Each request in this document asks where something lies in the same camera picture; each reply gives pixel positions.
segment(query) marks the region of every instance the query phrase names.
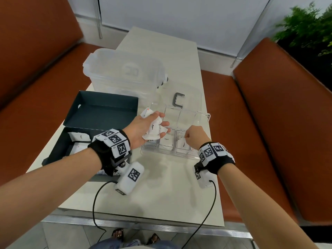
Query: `forearm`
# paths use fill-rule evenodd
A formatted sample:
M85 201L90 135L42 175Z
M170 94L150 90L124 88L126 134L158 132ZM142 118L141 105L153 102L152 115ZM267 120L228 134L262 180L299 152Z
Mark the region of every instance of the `forearm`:
M91 149L26 173L0 187L0 248L55 210L101 169Z
M259 248L317 249L291 217L236 166L222 166L218 176Z

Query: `jeans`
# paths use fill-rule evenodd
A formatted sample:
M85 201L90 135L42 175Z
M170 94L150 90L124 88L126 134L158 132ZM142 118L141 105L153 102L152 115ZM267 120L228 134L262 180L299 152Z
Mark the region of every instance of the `jeans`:
M119 249L119 248L129 248L132 246L142 245L138 239L131 241L130 243L123 243L116 238L108 238L103 241L98 242L97 244L90 247L90 249ZM147 247L155 248L155 249L180 249L179 246L174 244L169 240L161 240L152 245L148 245Z

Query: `fist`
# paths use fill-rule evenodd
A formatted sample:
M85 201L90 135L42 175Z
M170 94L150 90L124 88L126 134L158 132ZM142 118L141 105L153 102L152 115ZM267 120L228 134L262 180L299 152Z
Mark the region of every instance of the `fist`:
M187 144L196 150L199 150L204 143L211 141L202 126L194 125L189 127L186 131L185 139Z

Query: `clear acrylic organizer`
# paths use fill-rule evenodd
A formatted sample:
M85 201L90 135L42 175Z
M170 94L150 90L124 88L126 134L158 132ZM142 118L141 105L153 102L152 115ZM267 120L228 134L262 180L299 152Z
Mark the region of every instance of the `clear acrylic organizer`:
M209 113L190 111L163 103L152 103L150 107L153 111L164 112L163 121L169 121L170 133L160 140L149 140L141 147L141 153L147 151L185 157L189 159L199 159L197 150L190 147L184 139L186 130L191 125L204 125L210 120Z

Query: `black wrist strap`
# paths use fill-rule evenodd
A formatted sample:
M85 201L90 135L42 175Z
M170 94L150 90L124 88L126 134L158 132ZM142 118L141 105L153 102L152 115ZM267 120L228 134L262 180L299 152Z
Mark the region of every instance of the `black wrist strap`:
M120 165L121 163L123 163L124 160L128 159L131 156L130 141L129 141L126 133L123 130L118 130L118 131L126 138L126 140L124 140L120 143L117 143L111 147L107 146L105 142L97 140L97 139L88 145L89 148L92 148L97 153L97 155L102 163L102 169L110 168L110 167L115 168L118 165ZM128 141L128 143L129 143L129 147L127 147L127 148L125 147L125 144L124 144L124 142L126 142L126 141ZM115 158L112 149L118 148L119 145L122 146L120 148L125 149L124 150L125 152L124 152L124 154Z
M218 170L227 163L235 165L233 156L228 150L218 142L206 142L198 151L203 167L213 174L218 174Z

